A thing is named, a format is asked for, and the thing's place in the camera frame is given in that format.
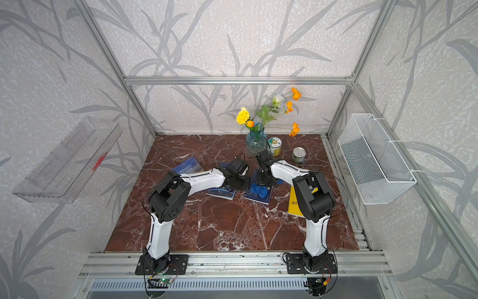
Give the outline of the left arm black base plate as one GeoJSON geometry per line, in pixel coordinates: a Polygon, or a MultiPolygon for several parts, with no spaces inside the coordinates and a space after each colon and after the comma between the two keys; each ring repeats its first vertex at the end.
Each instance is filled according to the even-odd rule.
{"type": "Polygon", "coordinates": [[[153,259],[148,253],[139,258],[135,275],[184,275],[187,269],[188,255],[166,254],[153,259]]]}

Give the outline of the dark navy book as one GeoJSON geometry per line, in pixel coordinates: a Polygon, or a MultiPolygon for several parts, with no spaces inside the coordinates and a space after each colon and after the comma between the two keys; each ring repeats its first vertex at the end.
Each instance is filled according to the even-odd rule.
{"type": "Polygon", "coordinates": [[[258,185],[258,176],[259,170],[255,169],[251,177],[249,189],[246,191],[244,198],[251,201],[255,201],[257,203],[268,205],[271,200],[271,193],[273,188],[258,185]]]}

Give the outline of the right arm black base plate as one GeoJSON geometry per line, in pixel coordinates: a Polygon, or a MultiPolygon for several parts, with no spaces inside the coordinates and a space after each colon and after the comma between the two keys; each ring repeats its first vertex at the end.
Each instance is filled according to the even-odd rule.
{"type": "Polygon", "coordinates": [[[316,270],[307,270],[302,254],[286,253],[284,255],[285,264],[288,274],[321,274],[332,275],[337,274],[337,262],[333,254],[328,253],[325,261],[316,270]]]}

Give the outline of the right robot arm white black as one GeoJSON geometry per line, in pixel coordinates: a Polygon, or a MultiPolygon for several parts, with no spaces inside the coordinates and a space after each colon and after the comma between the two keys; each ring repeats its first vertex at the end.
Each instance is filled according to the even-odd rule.
{"type": "Polygon", "coordinates": [[[326,237],[336,200],[325,176],[274,158],[266,150],[259,152],[256,159],[260,167],[258,185],[272,187],[283,181],[295,189],[298,207],[306,218],[306,239],[302,248],[305,269],[310,273],[329,270],[335,274],[336,259],[329,253],[326,237]]]}

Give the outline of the blue landscape cover book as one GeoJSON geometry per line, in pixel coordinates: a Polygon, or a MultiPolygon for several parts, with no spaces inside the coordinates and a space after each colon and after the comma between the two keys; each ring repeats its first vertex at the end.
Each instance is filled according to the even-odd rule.
{"type": "Polygon", "coordinates": [[[177,174],[194,174],[203,172],[204,168],[194,157],[190,157],[174,167],[173,171],[175,171],[177,174]]]}

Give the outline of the yellow cover book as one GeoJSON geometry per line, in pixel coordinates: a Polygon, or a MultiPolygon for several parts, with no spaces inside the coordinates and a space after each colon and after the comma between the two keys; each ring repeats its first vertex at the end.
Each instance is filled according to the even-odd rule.
{"type": "Polygon", "coordinates": [[[296,192],[294,187],[292,186],[290,189],[290,198],[289,198],[289,203],[288,203],[288,214],[292,216],[296,216],[299,218],[304,218],[304,215],[302,214],[299,205],[298,205],[298,200],[296,197],[296,192]]]}

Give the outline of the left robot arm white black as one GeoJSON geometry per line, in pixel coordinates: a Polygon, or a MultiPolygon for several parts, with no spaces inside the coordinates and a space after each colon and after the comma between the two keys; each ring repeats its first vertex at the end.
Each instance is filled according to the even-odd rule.
{"type": "Polygon", "coordinates": [[[154,262],[167,258],[174,219],[183,210],[189,196],[225,186],[246,190],[250,182],[248,168],[244,159],[236,157],[225,167],[193,174],[179,174],[171,170],[165,175],[149,196],[151,228],[144,256],[154,262]]]}

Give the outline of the blue Little Prince book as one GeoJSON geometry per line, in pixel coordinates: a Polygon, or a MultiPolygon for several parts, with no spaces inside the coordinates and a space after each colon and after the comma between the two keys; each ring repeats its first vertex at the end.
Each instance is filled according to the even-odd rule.
{"type": "Polygon", "coordinates": [[[234,195],[236,193],[236,190],[232,188],[228,184],[228,178],[225,179],[225,183],[222,187],[220,188],[210,188],[205,191],[205,194],[217,198],[222,198],[222,199],[227,199],[232,201],[234,199],[234,195]]]}

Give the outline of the blue cleaning cloth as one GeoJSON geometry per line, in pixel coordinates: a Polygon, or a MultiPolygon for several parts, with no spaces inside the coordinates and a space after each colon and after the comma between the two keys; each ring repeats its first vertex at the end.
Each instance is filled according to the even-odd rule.
{"type": "Polygon", "coordinates": [[[251,192],[253,194],[256,194],[257,196],[259,196],[260,198],[266,198],[267,194],[269,192],[269,189],[267,187],[264,187],[264,186],[259,186],[257,184],[252,184],[251,185],[251,192]]]}

